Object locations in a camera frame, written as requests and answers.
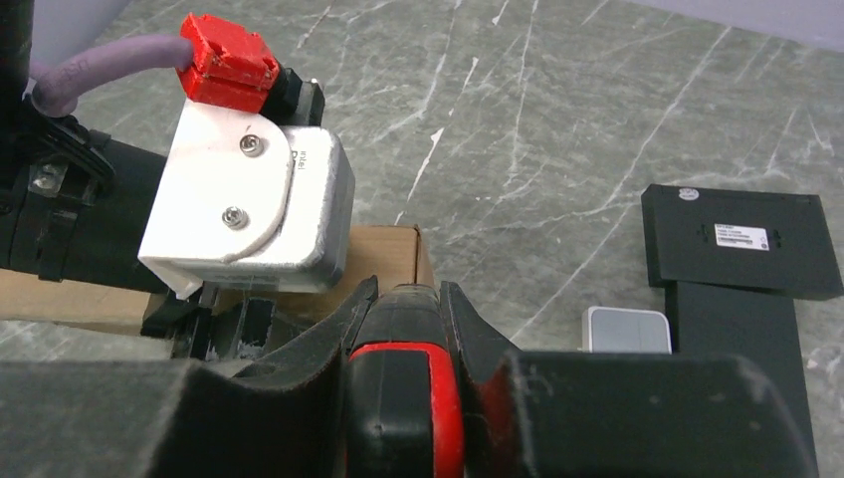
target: black clamp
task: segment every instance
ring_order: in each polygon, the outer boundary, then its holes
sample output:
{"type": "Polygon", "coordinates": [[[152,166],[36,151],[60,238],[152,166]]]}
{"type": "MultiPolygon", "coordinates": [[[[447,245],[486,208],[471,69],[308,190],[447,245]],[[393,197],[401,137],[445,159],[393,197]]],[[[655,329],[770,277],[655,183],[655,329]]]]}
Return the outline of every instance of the black clamp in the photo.
{"type": "Polygon", "coordinates": [[[74,117],[45,117],[30,96],[18,121],[23,127],[15,137],[15,157],[29,168],[27,188],[52,203],[39,238],[38,277],[60,282],[80,212],[113,189],[114,168],[100,153],[110,136],[84,128],[74,117]]]}

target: white bracket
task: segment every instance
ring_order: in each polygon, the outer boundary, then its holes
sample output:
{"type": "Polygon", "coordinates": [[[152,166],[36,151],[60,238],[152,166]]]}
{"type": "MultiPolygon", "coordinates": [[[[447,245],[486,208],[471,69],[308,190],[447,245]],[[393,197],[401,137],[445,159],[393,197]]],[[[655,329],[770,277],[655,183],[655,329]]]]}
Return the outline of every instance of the white bracket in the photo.
{"type": "Polygon", "coordinates": [[[138,260],[187,299],[203,282],[188,266],[231,263],[274,237],[293,170],[288,140],[268,119],[187,100],[138,260]]]}

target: cable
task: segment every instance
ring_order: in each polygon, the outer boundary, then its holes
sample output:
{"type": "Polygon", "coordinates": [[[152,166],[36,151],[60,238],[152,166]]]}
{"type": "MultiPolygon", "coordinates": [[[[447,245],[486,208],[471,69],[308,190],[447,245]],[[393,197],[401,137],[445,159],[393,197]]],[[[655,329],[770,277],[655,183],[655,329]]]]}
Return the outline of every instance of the cable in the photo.
{"type": "Polygon", "coordinates": [[[193,61],[193,45],[174,35],[141,35],[86,50],[46,71],[37,64],[30,77],[37,83],[33,105],[44,115],[60,118],[71,114],[79,96],[106,83],[153,68],[187,69],[193,61]]]}

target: white label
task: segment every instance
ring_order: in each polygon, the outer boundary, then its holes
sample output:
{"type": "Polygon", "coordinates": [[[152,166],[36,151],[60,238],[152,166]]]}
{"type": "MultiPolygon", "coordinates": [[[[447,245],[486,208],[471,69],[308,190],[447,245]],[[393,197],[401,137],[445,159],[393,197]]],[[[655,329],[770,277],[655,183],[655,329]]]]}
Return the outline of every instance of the white label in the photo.
{"type": "Polygon", "coordinates": [[[715,225],[715,241],[722,247],[766,251],[767,231],[759,227],[715,225]]]}
{"type": "Polygon", "coordinates": [[[697,189],[691,187],[680,188],[680,199],[684,201],[694,201],[699,197],[701,197],[701,193],[697,189]]]}

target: label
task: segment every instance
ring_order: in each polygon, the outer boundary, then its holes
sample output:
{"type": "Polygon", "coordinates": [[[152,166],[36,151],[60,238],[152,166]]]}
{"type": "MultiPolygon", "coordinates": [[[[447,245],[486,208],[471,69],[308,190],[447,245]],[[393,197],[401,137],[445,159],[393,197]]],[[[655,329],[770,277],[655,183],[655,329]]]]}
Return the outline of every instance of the label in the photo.
{"type": "Polygon", "coordinates": [[[767,251],[767,231],[760,227],[715,225],[715,241],[722,247],[767,251]]]}
{"type": "Polygon", "coordinates": [[[293,162],[296,165],[296,169],[305,169],[305,166],[308,164],[308,152],[293,151],[293,162]]]}
{"type": "Polygon", "coordinates": [[[680,188],[680,199],[683,199],[684,201],[694,201],[699,197],[701,197],[701,193],[698,192],[697,189],[691,187],[680,188]]]}

